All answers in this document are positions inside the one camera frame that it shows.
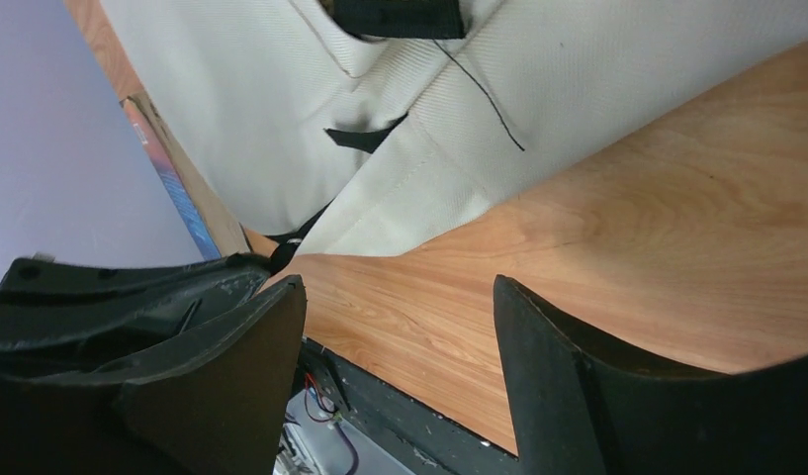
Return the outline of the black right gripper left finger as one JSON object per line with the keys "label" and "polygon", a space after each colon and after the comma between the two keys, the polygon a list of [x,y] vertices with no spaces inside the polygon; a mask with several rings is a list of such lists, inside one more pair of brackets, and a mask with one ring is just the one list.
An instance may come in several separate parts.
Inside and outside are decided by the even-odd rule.
{"label": "black right gripper left finger", "polygon": [[269,474],[307,311],[261,255],[14,260],[0,282],[0,474]]}

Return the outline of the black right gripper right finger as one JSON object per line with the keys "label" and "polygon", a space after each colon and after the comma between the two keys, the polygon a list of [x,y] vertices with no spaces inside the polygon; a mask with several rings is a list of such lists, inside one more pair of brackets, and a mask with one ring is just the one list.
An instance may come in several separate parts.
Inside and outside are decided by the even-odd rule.
{"label": "black right gripper right finger", "polygon": [[808,354],[724,374],[645,350],[494,281],[525,474],[808,474]]}

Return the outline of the blue sunset cover book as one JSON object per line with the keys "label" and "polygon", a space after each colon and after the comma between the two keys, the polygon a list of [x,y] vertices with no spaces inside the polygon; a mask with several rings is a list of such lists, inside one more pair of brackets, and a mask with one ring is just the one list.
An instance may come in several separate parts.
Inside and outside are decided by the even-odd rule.
{"label": "blue sunset cover book", "polygon": [[203,257],[212,260],[249,252],[242,226],[200,175],[149,96],[136,93],[121,105]]}

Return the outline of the cream canvas backpack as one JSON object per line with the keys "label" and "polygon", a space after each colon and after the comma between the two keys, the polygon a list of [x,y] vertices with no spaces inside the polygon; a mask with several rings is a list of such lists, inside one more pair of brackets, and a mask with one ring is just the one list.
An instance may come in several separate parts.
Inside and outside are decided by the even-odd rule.
{"label": "cream canvas backpack", "polygon": [[246,228],[395,256],[808,41],[808,1],[107,1]]}

